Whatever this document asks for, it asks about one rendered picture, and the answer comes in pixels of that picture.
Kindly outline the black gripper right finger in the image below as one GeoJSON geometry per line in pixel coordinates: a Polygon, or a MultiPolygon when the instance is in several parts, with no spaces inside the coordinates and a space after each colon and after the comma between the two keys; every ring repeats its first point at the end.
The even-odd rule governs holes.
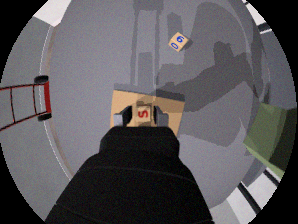
{"type": "Polygon", "coordinates": [[[153,118],[154,122],[159,126],[166,126],[168,127],[168,120],[169,120],[169,115],[167,113],[163,113],[159,106],[154,106],[154,113],[153,113],[153,118]],[[158,121],[158,123],[157,123],[158,121]]]}

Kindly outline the tan flat mat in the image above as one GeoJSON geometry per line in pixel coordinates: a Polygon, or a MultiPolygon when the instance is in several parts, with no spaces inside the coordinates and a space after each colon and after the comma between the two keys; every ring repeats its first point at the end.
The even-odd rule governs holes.
{"type": "Polygon", "coordinates": [[[153,119],[153,106],[159,106],[163,113],[167,113],[169,115],[168,127],[172,129],[176,136],[180,125],[184,104],[185,102],[167,98],[113,90],[110,129],[114,126],[113,114],[121,112],[127,106],[132,106],[132,119],[130,124],[127,126],[138,127],[138,125],[151,125],[151,127],[157,127],[153,119]],[[135,106],[138,104],[150,104],[151,121],[136,122],[135,106]]]}

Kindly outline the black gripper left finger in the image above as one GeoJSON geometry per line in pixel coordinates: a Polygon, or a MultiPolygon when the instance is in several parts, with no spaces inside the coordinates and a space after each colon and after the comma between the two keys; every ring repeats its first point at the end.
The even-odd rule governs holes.
{"type": "Polygon", "coordinates": [[[127,106],[120,113],[113,114],[114,126],[127,126],[132,119],[132,106],[127,106]]]}

